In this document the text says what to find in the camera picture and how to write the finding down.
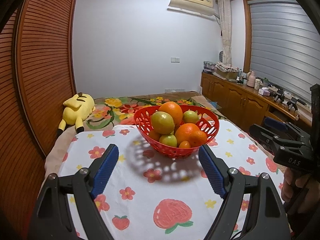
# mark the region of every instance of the beige curtain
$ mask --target beige curtain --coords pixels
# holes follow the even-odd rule
[[[225,64],[232,64],[231,59],[231,4],[230,0],[218,0],[222,30],[223,58]]]

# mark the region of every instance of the wall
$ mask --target wall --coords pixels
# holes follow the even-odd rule
[[[231,56],[232,64],[243,69],[245,52],[245,18],[243,0],[231,1],[232,16],[232,40]]]
[[[203,61],[219,60],[220,28],[215,20],[168,11],[169,1],[77,0],[77,91],[97,98],[197,90]]]

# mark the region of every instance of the bolt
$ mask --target bolt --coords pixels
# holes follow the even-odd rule
[[[53,180],[53,179],[55,179],[56,177],[57,177],[57,174],[51,173],[51,174],[49,174],[48,179]]]
[[[89,172],[89,170],[87,168],[82,168],[79,170],[80,174],[85,175]]]
[[[238,170],[236,168],[230,168],[229,171],[230,171],[231,174],[237,174],[238,173]]]
[[[261,176],[262,176],[263,179],[269,179],[270,178],[269,174],[267,174],[265,172],[262,173]]]

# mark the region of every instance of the plush toy black foot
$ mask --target plush toy black foot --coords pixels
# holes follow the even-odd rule
[[[76,131],[77,131],[77,133],[83,132],[83,131],[84,131],[84,127],[83,127],[83,126],[78,127],[78,128],[76,129]]]
[[[57,131],[57,138],[58,138],[60,135],[62,135],[62,133],[63,133],[63,130],[62,130],[62,129],[58,129],[58,131]]]

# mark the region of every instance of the yellow plush toy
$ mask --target yellow plush toy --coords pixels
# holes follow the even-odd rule
[[[93,98],[90,95],[78,93],[63,102],[66,107],[63,110],[62,120],[59,124],[57,135],[63,133],[66,125],[76,125],[77,133],[83,132],[83,121],[96,109]]]

